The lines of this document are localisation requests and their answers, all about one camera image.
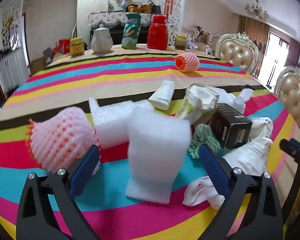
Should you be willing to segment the red gift box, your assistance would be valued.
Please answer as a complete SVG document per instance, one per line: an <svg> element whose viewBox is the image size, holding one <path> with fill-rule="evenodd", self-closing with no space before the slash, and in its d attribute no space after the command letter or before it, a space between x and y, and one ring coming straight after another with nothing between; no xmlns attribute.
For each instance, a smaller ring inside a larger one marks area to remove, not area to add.
<svg viewBox="0 0 300 240"><path fill-rule="evenodd" d="M56 54L67 54L70 53L70 39L61 39L56 42L55 47L52 50L52 55L55 56Z"/></svg>

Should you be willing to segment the beige tufted chair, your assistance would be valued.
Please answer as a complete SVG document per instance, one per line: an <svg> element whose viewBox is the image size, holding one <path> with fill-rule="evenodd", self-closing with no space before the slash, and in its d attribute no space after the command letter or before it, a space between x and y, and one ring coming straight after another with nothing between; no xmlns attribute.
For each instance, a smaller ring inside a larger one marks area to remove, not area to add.
<svg viewBox="0 0 300 240"><path fill-rule="evenodd" d="M215 47L215 57L253 75L259 62L260 53L256 44L243 32L220 36Z"/></svg>
<svg viewBox="0 0 300 240"><path fill-rule="evenodd" d="M287 66L279 74L274 95L289 111L300 128L300 68Z"/></svg>

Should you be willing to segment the white ornate sofa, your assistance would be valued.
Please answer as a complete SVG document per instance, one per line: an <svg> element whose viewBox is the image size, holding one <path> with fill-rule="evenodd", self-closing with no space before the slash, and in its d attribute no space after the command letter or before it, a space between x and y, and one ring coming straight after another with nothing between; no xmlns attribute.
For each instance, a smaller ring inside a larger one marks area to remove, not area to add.
<svg viewBox="0 0 300 240"><path fill-rule="evenodd" d="M214 34L202 31L202 27L183 28L181 34L186 36L186 49L202 51L208 55L215 54L217 40L221 36L218 31Z"/></svg>

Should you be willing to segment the beige tufted chair far right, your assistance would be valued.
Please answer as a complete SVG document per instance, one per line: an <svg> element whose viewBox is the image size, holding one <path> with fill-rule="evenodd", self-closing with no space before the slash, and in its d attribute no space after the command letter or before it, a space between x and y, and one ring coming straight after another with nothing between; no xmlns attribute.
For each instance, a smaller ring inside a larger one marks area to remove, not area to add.
<svg viewBox="0 0 300 240"><path fill-rule="evenodd" d="M260 53L256 44L243 32L220 36L215 47L215 57L253 75L259 62Z"/></svg>

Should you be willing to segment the black piano with lace cover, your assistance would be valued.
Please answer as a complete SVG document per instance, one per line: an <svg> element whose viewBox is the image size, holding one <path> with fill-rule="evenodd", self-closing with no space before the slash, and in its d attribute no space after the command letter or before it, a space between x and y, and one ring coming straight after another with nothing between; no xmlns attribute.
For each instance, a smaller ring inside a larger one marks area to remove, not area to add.
<svg viewBox="0 0 300 240"><path fill-rule="evenodd" d="M123 29L128 20L127 12L92 12L88 15L88 25L90 29L90 40L93 38L93 32L97 28L105 27L110 31L113 39L113 44L121 44L123 38ZM138 43L146 44L149 26L151 24L153 15L140 13L141 29L138 37Z"/></svg>

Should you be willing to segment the brown jar yellow lid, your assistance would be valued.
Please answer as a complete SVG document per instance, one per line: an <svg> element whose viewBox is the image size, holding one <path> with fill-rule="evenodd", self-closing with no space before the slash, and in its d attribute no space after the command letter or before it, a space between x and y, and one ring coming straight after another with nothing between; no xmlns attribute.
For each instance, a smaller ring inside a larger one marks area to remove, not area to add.
<svg viewBox="0 0 300 240"><path fill-rule="evenodd" d="M186 50L187 37L184 35L175 35L174 48L176 50Z"/></svg>

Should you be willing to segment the yellow label jar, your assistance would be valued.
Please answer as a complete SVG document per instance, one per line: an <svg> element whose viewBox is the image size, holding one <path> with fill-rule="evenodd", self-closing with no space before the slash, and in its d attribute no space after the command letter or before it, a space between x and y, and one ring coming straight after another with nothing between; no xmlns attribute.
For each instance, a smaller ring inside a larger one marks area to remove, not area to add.
<svg viewBox="0 0 300 240"><path fill-rule="evenodd" d="M72 38L70 40L70 55L77 56L84 53L84 42L82 37Z"/></svg>

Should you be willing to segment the pink foam fruit net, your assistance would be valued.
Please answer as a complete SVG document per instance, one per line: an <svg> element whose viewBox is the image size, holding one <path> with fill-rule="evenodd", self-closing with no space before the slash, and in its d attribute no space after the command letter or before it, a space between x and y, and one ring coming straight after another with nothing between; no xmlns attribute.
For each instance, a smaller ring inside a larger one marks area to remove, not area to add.
<svg viewBox="0 0 300 240"><path fill-rule="evenodd" d="M191 52L186 52L175 57L175 67L181 72L197 71L199 64L199 58Z"/></svg>
<svg viewBox="0 0 300 240"><path fill-rule="evenodd" d="M67 107L43 122L29 119L26 135L30 157L52 173L69 168L91 145L99 145L96 131L79 107Z"/></svg>

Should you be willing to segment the white tube package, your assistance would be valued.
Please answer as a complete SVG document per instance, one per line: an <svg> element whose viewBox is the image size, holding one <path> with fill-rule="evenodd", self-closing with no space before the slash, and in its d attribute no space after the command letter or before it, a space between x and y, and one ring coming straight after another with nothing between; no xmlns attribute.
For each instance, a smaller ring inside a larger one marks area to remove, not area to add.
<svg viewBox="0 0 300 240"><path fill-rule="evenodd" d="M174 94L174 82L165 80L160 87L150 96L148 101L154 108L166 111L170 106Z"/></svg>

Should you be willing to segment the chandelier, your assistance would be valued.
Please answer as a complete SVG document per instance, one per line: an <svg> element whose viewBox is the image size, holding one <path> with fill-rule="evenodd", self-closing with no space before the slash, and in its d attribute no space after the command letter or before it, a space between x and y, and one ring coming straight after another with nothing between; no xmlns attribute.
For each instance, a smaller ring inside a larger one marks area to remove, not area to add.
<svg viewBox="0 0 300 240"><path fill-rule="evenodd" d="M245 5L245 12L249 16L251 16L261 22L267 22L269 20L268 12L266 10L262 9L262 7L259 5L259 0L255 0L255 2L256 3L252 3L252 4L247 3Z"/></svg>

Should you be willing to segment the red thermos jug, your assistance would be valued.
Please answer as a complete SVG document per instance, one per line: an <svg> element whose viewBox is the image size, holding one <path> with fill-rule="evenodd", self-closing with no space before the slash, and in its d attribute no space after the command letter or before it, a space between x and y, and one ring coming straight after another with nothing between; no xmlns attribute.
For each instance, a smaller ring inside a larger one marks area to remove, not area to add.
<svg viewBox="0 0 300 240"><path fill-rule="evenodd" d="M148 30L147 47L166 50L168 46L168 29L164 15L154 15Z"/></svg>

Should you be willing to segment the brown curtain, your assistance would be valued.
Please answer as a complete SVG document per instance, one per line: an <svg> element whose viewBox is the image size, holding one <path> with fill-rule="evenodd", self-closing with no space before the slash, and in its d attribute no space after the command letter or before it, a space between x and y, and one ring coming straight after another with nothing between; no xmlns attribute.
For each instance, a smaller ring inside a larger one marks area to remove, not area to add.
<svg viewBox="0 0 300 240"><path fill-rule="evenodd" d="M240 33L245 32L258 47L260 54L265 54L268 43L269 25L252 18L239 16L238 31Z"/></svg>

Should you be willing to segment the white carved screen partition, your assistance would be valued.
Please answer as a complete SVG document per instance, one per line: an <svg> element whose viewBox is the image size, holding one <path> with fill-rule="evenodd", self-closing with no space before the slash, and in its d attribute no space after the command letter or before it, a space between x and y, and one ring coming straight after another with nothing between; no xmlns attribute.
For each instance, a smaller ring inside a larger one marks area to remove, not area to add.
<svg viewBox="0 0 300 240"><path fill-rule="evenodd" d="M169 16L167 22L169 46L173 46L173 37L181 34L185 12L185 1L186 0L173 0L172 14ZM165 0L157 0L157 4L161 7L161 12L164 15Z"/></svg>

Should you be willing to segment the green snack bag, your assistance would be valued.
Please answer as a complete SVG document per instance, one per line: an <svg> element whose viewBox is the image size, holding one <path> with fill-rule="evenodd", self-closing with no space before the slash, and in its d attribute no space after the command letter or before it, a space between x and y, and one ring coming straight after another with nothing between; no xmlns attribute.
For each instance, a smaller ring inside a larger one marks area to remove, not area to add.
<svg viewBox="0 0 300 240"><path fill-rule="evenodd" d="M141 16L137 12L127 14L127 22L123 30L122 48L136 49L138 36L141 30Z"/></svg>

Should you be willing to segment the white foam sheet piece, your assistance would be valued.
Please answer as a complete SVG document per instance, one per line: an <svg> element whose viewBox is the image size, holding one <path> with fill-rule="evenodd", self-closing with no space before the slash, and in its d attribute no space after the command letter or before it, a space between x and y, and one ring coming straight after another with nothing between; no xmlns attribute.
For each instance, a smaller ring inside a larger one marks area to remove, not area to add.
<svg viewBox="0 0 300 240"><path fill-rule="evenodd" d="M147 100L99 106L89 99L102 159L118 157L110 149L127 143L129 180L126 196L168 204L172 184L192 139L189 121L157 113Z"/></svg>

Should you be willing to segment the white ceramic teapot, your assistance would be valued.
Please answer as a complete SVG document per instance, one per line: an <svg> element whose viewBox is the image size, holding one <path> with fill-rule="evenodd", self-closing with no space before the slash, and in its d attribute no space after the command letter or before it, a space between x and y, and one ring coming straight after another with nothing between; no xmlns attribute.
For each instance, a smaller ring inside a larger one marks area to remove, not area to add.
<svg viewBox="0 0 300 240"><path fill-rule="evenodd" d="M105 54L111 51L113 39L108 28L101 27L93 31L90 48L94 54Z"/></svg>

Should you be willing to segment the white low sideboard cabinet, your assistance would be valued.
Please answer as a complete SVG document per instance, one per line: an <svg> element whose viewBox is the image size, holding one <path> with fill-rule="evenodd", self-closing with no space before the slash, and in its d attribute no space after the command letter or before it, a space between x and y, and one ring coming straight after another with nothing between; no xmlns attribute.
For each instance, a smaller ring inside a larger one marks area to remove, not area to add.
<svg viewBox="0 0 300 240"><path fill-rule="evenodd" d="M0 83L5 94L11 88L25 83L29 77L22 48L0 59Z"/></svg>

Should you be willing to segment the paper cup bag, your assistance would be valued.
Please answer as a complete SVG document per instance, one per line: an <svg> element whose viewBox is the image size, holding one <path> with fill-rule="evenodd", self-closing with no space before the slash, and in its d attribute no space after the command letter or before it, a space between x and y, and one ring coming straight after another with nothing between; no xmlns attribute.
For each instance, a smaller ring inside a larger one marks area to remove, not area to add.
<svg viewBox="0 0 300 240"><path fill-rule="evenodd" d="M191 125L207 124L217 109L219 94L203 83L192 83L175 117L188 120Z"/></svg>

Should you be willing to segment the striped colourful tablecloth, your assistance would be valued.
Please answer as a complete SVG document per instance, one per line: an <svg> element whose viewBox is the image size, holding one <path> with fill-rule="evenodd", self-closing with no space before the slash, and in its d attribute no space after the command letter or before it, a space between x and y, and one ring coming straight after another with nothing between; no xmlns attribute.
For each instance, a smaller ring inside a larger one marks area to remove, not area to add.
<svg viewBox="0 0 300 240"><path fill-rule="evenodd" d="M199 69L182 73L175 68L177 51L150 50L139 46L125 50L115 46L105 56L87 55L85 60L66 57L38 72L18 88L0 111L0 224L15 237L18 203L26 176L43 174L30 157L25 145L29 120L44 121L68 106L89 113L88 99L96 98L101 106L122 101L149 98L165 80L175 84L168 115L174 114L194 82L222 87L238 94L243 88L254 93L246 104L250 117L273 120L273 145L269 151L268 171L273 175L280 200L288 199L290 190L300 185L300 172L291 157L279 149L281 139L300 139L293 117L281 102L241 68L198 54ZM207 203L187 208L181 203L184 191L203 171L189 159L182 178L173 187L171 202L165 206L138 204L125 196L127 173L127 123L102 124L100 143L107 149L101 169L93 177L79 201L90 224L104 239L194 239L211 221L215 212Z"/></svg>

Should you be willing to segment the black handbag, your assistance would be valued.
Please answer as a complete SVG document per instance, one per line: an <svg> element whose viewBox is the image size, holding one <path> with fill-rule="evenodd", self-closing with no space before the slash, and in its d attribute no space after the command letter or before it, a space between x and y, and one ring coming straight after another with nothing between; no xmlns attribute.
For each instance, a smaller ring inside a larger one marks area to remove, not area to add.
<svg viewBox="0 0 300 240"><path fill-rule="evenodd" d="M161 7L159 5L154 4L152 0L148 0L148 4L150 5L151 14L161 15Z"/></svg>

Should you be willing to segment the green white patterned cloth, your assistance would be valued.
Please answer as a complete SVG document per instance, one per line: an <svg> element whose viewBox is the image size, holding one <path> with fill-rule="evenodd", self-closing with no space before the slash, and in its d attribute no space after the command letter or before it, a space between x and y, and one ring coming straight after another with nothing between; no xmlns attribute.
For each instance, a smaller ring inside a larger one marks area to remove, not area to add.
<svg viewBox="0 0 300 240"><path fill-rule="evenodd" d="M211 131L211 127L205 124L199 124L195 127L192 142L189 146L188 153L192 159L199 158L199 149L206 144L212 153L217 153L221 145Z"/></svg>

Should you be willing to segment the beige tufted chair near right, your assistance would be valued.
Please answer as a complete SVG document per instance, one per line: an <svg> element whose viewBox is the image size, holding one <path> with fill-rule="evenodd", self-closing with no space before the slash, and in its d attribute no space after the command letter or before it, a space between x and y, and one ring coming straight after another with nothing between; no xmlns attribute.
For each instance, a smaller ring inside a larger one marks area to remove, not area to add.
<svg viewBox="0 0 300 240"><path fill-rule="evenodd" d="M287 66L279 74L274 95L289 111L300 128L300 68Z"/></svg>

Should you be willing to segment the white plastic bag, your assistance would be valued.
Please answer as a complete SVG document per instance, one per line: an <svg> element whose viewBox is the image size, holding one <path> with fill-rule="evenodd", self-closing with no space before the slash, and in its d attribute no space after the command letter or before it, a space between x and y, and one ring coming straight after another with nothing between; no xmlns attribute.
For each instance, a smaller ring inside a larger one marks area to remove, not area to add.
<svg viewBox="0 0 300 240"><path fill-rule="evenodd" d="M232 168L238 167L247 175L261 176L267 171L269 149L273 144L270 138L273 127L270 118L253 118L248 142L230 150L223 158ZM196 206L204 201L208 201L215 210L225 201L224 196L217 193L209 176L200 177L187 186L183 204Z"/></svg>

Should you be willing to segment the black small carton box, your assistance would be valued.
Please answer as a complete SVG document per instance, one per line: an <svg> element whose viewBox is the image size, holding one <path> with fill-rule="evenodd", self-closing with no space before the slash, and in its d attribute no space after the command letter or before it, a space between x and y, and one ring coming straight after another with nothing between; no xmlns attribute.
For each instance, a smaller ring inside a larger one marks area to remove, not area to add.
<svg viewBox="0 0 300 240"><path fill-rule="evenodd" d="M252 121L226 103L217 105L210 127L222 148L232 150L247 143Z"/></svg>

